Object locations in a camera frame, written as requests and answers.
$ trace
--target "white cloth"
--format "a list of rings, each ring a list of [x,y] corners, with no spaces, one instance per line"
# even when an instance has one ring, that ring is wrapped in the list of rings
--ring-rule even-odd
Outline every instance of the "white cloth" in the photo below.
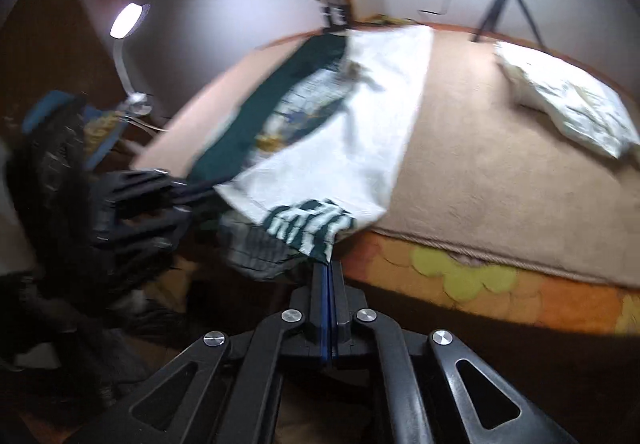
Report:
[[[497,42],[495,52],[515,86],[514,98],[548,114],[563,135],[607,157],[636,151],[638,132],[610,87],[535,49]]]
[[[348,31],[345,67],[355,65],[359,76],[342,108],[301,141],[217,186],[220,195],[258,225],[277,207],[310,199],[347,211],[352,229],[378,220],[420,108],[432,44],[426,26]]]

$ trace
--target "tripod leg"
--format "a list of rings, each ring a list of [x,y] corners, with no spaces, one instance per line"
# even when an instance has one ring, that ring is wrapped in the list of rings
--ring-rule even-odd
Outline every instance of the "tripod leg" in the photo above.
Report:
[[[498,24],[498,20],[500,19],[500,15],[502,14],[506,1],[507,0],[494,0],[489,11],[482,20],[482,24],[476,30],[473,42],[477,42],[484,31],[491,31],[492,33],[495,31],[495,27]]]
[[[525,18],[527,19],[527,22],[529,23],[529,27],[533,31],[533,36],[536,37],[536,41],[540,46],[540,50],[543,52],[546,52],[546,47],[544,42],[542,41],[542,37],[540,36],[540,31],[538,31],[538,27],[536,26],[536,23],[533,21],[533,18],[529,13],[529,9],[527,8],[527,5],[524,3],[524,0],[518,0],[518,4],[520,5],[520,8],[522,9],[522,13],[524,14]]]

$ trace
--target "lamp head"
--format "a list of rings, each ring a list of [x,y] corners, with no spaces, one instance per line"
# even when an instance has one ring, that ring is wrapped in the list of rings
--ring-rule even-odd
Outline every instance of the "lamp head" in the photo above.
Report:
[[[146,17],[149,5],[139,6],[138,4],[129,4],[113,21],[111,26],[111,36],[120,40],[125,36],[133,33],[135,29],[142,23]]]

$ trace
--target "white plastic bag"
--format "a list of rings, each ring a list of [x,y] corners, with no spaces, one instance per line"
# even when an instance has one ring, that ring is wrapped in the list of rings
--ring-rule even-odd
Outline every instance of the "white plastic bag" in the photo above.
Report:
[[[551,117],[558,130],[606,157],[640,145],[620,96],[588,72],[527,47],[497,42],[495,52],[522,105]]]

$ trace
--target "orange and green cloth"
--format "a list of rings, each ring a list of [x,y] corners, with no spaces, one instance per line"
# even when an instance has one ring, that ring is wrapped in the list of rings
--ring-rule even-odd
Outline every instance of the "orange and green cloth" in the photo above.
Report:
[[[486,264],[370,231],[340,260],[347,278],[447,309],[559,331],[640,333],[640,291]]]

